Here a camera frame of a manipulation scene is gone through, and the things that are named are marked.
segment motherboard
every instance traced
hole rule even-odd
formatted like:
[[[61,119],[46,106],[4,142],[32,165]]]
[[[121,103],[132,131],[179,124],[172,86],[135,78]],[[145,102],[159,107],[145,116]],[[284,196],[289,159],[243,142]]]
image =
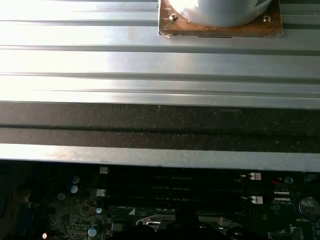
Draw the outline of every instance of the motherboard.
[[[309,172],[42,164],[17,232],[106,240],[140,224],[156,231],[183,205],[222,233],[241,226],[271,240],[320,240],[319,180]]]

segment electronic component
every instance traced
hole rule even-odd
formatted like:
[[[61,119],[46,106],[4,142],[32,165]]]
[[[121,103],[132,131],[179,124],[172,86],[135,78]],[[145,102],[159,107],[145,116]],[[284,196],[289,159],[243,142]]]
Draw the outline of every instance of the electronic component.
[[[78,186],[77,185],[72,185],[71,188],[70,188],[70,192],[72,194],[75,194],[78,192]]]
[[[100,228],[97,224],[92,225],[88,230],[88,236],[91,238],[95,237],[99,233],[99,230]]]
[[[78,176],[73,176],[72,177],[72,183],[73,184],[77,184],[77,183],[79,183],[80,182],[80,178],[78,177]]]
[[[97,197],[105,197],[106,196],[106,190],[105,189],[97,189],[96,190],[96,196]]]
[[[113,222],[111,230],[114,233],[121,232],[124,229],[124,224],[122,222]]]
[[[306,196],[299,203],[300,213],[310,220],[320,219],[320,201],[312,196]]]

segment white cylinder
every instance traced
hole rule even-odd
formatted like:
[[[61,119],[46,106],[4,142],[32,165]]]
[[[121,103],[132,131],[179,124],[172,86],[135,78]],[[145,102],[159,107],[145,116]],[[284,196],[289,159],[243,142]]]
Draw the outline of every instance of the white cylinder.
[[[272,0],[169,0],[186,19],[203,26],[231,28],[247,24],[269,7]]]

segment screw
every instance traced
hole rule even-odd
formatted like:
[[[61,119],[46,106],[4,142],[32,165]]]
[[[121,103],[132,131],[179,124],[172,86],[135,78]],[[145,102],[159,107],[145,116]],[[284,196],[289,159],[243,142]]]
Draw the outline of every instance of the screw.
[[[270,23],[270,22],[271,22],[271,17],[268,16],[268,15],[265,15],[265,16],[263,17],[263,21],[264,21],[265,23]]]
[[[237,235],[237,236],[242,235],[242,232],[238,229],[234,230],[233,233],[234,235]]]
[[[172,14],[169,16],[169,19],[170,19],[171,21],[177,21],[177,20],[178,20],[178,15],[172,13]]]

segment capacitor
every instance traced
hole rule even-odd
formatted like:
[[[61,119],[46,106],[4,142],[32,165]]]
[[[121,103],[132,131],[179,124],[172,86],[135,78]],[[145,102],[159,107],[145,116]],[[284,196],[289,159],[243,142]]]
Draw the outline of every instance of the capacitor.
[[[95,208],[95,212],[96,212],[97,214],[102,213],[102,208],[101,208],[101,207],[96,207],[96,208]]]
[[[95,237],[99,233],[99,230],[100,230],[100,228],[97,224],[92,225],[88,230],[89,237],[91,237],[91,238]]]
[[[77,185],[72,185],[70,188],[70,192],[75,194],[76,192],[78,192],[78,186]]]
[[[306,196],[299,202],[300,213],[309,220],[320,219],[320,201],[313,196]]]
[[[77,184],[77,183],[79,183],[79,181],[80,181],[80,177],[78,177],[78,176],[73,176],[72,177],[72,183],[73,184]]]
[[[290,176],[286,176],[284,181],[286,184],[293,184],[294,183],[294,179]]]

